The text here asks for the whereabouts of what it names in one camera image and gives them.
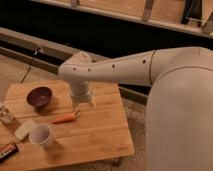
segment table leg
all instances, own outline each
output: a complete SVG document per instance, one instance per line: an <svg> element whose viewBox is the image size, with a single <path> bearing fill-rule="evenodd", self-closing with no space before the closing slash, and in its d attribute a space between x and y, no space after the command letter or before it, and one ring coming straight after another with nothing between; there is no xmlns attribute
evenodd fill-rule
<svg viewBox="0 0 213 171"><path fill-rule="evenodd" d="M115 158L112 161L112 165L119 167L119 166L121 166L122 161L123 161L123 157Z"/></svg>

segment white robot body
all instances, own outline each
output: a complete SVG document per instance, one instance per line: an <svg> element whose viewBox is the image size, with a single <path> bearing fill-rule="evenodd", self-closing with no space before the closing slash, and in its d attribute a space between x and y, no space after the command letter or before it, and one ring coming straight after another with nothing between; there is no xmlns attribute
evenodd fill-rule
<svg viewBox="0 0 213 171"><path fill-rule="evenodd" d="M213 170L211 50L185 47L80 63L83 54L59 69L59 76L75 87L84 81L153 84L146 112L149 171Z"/></svg>

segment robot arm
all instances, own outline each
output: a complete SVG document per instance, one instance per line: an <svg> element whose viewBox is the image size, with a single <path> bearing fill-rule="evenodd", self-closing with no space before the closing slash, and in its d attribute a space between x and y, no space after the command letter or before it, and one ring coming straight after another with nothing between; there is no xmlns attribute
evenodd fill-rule
<svg viewBox="0 0 213 171"><path fill-rule="evenodd" d="M81 92L78 98L82 98L83 92L88 94L88 81L151 86L175 57L199 52L197 47L164 49L96 63L87 53L77 52L60 66L59 76L70 83L73 94Z"/></svg>
<svg viewBox="0 0 213 171"><path fill-rule="evenodd" d="M146 107L149 171L213 170L211 50L156 50L97 63L78 52L60 66L59 76L70 84L74 103L91 100L88 81L152 85Z"/></svg>

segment floor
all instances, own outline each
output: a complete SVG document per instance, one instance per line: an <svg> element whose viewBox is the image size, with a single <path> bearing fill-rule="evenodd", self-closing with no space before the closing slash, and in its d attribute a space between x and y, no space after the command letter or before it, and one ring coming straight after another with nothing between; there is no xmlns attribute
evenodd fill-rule
<svg viewBox="0 0 213 171"><path fill-rule="evenodd" d="M20 83L28 70L28 65L0 54L0 101L4 100L10 84ZM57 75L32 67L24 82L54 80ZM129 127L135 146L135 155L125 157L120 167L108 161L64 166L40 171L147 171L145 156L145 106L123 99Z"/></svg>

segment white cup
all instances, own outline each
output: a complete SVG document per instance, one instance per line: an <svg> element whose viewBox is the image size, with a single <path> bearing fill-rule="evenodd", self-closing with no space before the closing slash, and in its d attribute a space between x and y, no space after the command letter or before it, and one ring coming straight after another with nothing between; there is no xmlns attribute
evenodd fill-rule
<svg viewBox="0 0 213 171"><path fill-rule="evenodd" d="M30 131L30 143L40 145L47 149L54 143L51 128L48 124L38 124Z"/></svg>

